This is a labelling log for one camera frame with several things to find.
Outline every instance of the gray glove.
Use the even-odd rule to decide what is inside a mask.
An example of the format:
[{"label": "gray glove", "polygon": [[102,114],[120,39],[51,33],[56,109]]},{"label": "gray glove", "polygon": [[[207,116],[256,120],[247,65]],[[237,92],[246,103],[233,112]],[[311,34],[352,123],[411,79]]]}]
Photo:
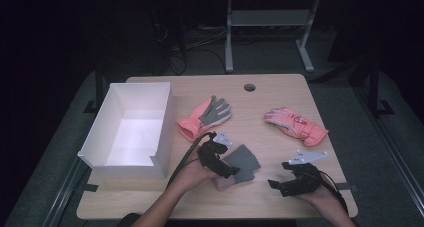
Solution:
[{"label": "gray glove", "polygon": [[205,112],[199,117],[199,120],[204,126],[219,125],[230,118],[230,105],[225,102],[225,99],[216,101],[216,96],[211,96],[211,102]]},{"label": "gray glove", "polygon": [[206,130],[222,124],[231,117],[230,105],[224,99],[216,101],[216,96],[201,103],[187,119],[177,122],[178,131],[190,141],[196,140]]}]

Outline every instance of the glove finger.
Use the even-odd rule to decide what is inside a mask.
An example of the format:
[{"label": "glove finger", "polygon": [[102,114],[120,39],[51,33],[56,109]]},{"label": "glove finger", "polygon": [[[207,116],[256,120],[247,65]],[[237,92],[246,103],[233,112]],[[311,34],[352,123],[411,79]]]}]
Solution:
[{"label": "glove finger", "polygon": [[296,129],[288,129],[286,127],[277,126],[281,131],[283,131],[286,135],[294,137],[294,138],[300,138],[298,132]]},{"label": "glove finger", "polygon": [[231,112],[225,112],[225,113],[221,114],[219,116],[219,118],[217,117],[216,121],[214,121],[212,123],[207,123],[207,125],[220,125],[220,124],[224,123],[224,121],[226,121],[230,117],[231,117]]},{"label": "glove finger", "polygon": [[219,99],[214,105],[214,109],[220,109],[225,104],[225,99]]},{"label": "glove finger", "polygon": [[277,113],[266,113],[264,118],[265,120],[269,120],[269,119],[283,118],[286,116],[287,116],[286,114],[283,115],[283,114],[277,114]]},{"label": "glove finger", "polygon": [[287,108],[283,107],[283,108],[278,108],[278,109],[272,109],[270,111],[268,111],[268,113],[270,114],[287,114]]},{"label": "glove finger", "polygon": [[282,131],[286,132],[286,130],[293,132],[293,134],[297,133],[296,128],[294,128],[292,125],[284,122],[284,121],[280,121],[278,119],[265,119],[266,122],[272,123],[277,125]]},{"label": "glove finger", "polygon": [[216,100],[216,96],[212,95],[211,98],[210,98],[209,105],[208,105],[208,107],[206,107],[205,112],[203,112],[202,115],[207,115],[211,111],[212,107],[215,104],[215,100]]},{"label": "glove finger", "polygon": [[229,104],[223,104],[221,105],[221,108],[217,109],[218,111],[218,115],[222,115],[225,112],[229,112],[230,111],[230,105]]}]

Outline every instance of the pink and gray glove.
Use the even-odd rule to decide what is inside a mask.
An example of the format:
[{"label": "pink and gray glove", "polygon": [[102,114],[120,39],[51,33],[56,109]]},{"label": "pink and gray glove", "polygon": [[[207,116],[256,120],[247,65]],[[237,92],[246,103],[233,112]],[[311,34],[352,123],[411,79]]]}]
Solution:
[{"label": "pink and gray glove", "polygon": [[225,102],[225,99],[216,101],[216,96],[212,95],[197,106],[189,118],[177,122],[178,131],[186,139],[194,141],[206,130],[222,124],[230,117],[230,105]]},{"label": "pink and gray glove", "polygon": [[327,135],[328,130],[315,122],[304,119],[295,111],[283,107],[265,114],[265,121],[276,124],[289,136],[304,140],[305,146],[315,146]]}]

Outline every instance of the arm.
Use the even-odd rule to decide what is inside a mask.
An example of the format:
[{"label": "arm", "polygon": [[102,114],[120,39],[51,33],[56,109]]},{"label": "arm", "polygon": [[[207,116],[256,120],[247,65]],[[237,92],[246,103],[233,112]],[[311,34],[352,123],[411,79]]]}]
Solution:
[{"label": "arm", "polygon": [[334,227],[356,227],[336,197],[322,185],[313,193],[301,194],[295,197],[308,202]]},{"label": "arm", "polygon": [[153,205],[133,224],[133,227],[164,226],[181,197],[192,188],[217,174],[203,168],[198,160],[197,151],[193,151],[186,166],[178,173],[174,181],[153,203]]}]

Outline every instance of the white cardboard box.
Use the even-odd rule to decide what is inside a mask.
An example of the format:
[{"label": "white cardboard box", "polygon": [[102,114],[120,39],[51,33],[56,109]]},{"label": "white cardboard box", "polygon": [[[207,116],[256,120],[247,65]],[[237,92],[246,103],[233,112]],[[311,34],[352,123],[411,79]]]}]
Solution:
[{"label": "white cardboard box", "polygon": [[102,178],[165,178],[175,120],[170,83],[113,83],[78,156]]}]

